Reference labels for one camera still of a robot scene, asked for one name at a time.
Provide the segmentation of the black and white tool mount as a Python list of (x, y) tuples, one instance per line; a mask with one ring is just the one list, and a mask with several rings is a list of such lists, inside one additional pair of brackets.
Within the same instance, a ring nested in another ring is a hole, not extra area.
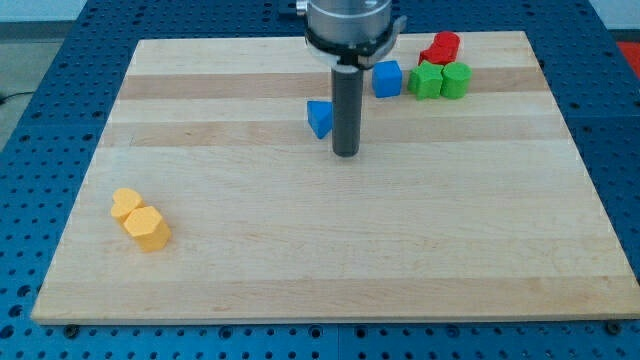
[(391, 52), (406, 24), (407, 17), (400, 16), (379, 37), (357, 44), (331, 42), (307, 28), (305, 42), (310, 53), (332, 69), (369, 70)]

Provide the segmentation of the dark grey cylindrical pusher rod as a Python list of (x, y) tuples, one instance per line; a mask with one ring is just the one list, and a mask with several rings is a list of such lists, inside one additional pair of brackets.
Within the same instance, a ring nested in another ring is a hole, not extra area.
[(331, 71), (332, 148), (340, 157), (353, 157), (359, 151), (363, 97), (363, 71)]

